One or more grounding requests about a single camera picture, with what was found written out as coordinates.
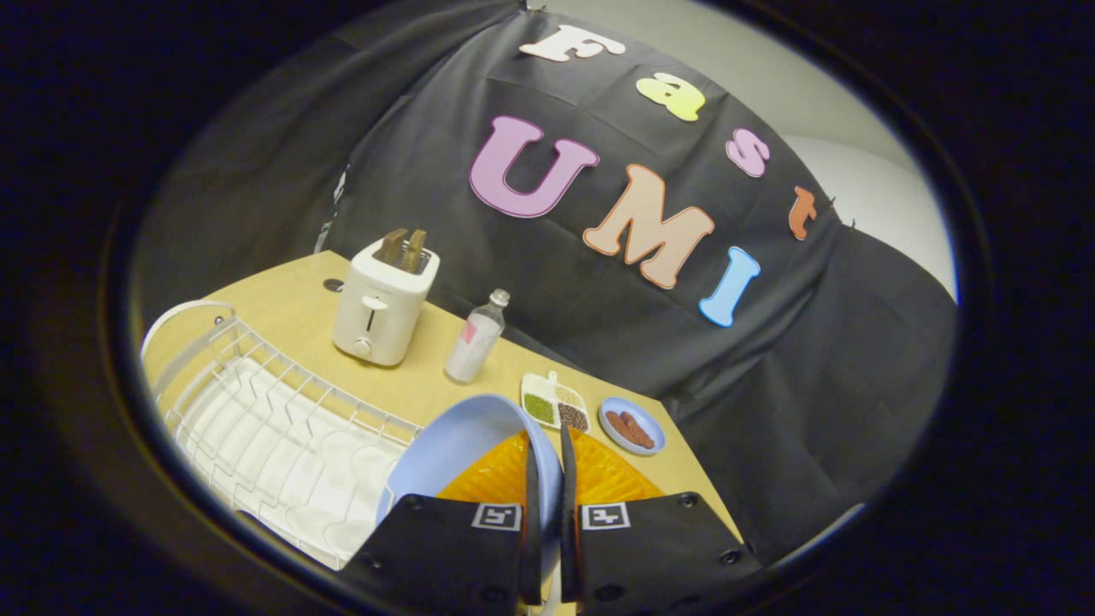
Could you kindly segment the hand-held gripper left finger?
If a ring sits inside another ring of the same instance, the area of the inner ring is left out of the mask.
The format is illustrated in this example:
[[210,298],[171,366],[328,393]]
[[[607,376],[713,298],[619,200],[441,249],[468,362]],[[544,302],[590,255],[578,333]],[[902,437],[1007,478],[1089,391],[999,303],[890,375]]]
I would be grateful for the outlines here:
[[397,607],[539,604],[540,504],[530,435],[510,435],[438,495],[402,495],[341,581]]

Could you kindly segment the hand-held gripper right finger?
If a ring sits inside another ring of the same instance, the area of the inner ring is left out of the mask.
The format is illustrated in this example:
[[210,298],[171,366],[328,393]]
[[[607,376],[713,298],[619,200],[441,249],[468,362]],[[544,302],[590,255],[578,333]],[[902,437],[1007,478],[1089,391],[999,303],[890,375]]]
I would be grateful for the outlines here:
[[577,433],[560,437],[560,600],[576,613],[717,613],[762,571],[754,550],[695,491],[583,503]]

